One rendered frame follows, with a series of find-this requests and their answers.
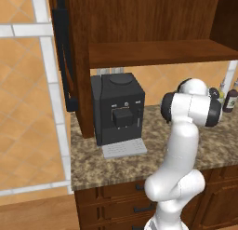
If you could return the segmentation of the open brown wooden cabinet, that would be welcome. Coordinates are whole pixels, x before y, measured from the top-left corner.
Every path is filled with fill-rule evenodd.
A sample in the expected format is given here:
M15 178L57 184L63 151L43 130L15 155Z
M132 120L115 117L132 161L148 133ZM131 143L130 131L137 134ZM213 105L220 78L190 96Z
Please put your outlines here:
M238 60L238 0L86 0L92 68Z

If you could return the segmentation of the brown wooden base cabinet door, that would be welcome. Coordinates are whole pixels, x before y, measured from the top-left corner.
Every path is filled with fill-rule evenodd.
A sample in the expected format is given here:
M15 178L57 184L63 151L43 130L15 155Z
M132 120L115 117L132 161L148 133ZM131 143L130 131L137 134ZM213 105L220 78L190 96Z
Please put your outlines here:
M193 222L194 230L238 224L238 181L209 184Z

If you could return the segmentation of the black coffee machine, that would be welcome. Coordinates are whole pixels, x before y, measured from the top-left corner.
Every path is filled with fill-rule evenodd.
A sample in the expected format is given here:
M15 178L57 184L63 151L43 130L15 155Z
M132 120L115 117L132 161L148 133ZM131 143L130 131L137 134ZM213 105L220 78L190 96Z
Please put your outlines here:
M91 77L97 146L105 158L146 154L142 122L145 92L131 73Z

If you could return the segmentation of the brown wooden drawer front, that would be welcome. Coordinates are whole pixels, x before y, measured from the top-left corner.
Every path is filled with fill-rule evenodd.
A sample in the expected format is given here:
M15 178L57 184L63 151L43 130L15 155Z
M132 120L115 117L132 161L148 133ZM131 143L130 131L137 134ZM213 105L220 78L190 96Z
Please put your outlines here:
M136 190L135 185L144 185L145 181L135 181L129 183L118 183L113 185L103 186L101 188L101 192L104 198L108 197L119 197L119 196L129 196L134 194L144 193L144 190L138 191Z
M102 230L132 230L132 225L134 226L145 226L144 223L112 223L102 227Z
M153 204L155 209L155 203L146 198L134 199L124 202L113 202L112 204L102 208L102 216L106 220L131 216L137 214L133 210L134 207L143 208L148 207L150 204Z
M238 165L215 169L211 180L213 183L238 179Z

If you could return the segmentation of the yellow-green bottle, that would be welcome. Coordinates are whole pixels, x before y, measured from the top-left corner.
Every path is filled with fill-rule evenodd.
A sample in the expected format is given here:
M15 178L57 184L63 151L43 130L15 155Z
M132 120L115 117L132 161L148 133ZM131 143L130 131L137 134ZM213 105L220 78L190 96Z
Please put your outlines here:
M224 101L225 101L225 94L224 94L224 86L225 86L225 78L222 80L222 82L220 83L219 85L219 88L218 88L218 93L219 93L219 97L218 97L218 100L219 102L223 105Z

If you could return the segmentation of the dark brown bottle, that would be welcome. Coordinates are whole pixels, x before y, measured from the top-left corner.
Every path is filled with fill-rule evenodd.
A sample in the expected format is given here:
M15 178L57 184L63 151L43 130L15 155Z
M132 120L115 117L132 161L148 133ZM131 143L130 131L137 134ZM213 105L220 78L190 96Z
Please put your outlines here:
M222 110L225 113L231 113L238 98L238 78L234 82L233 88L227 93Z

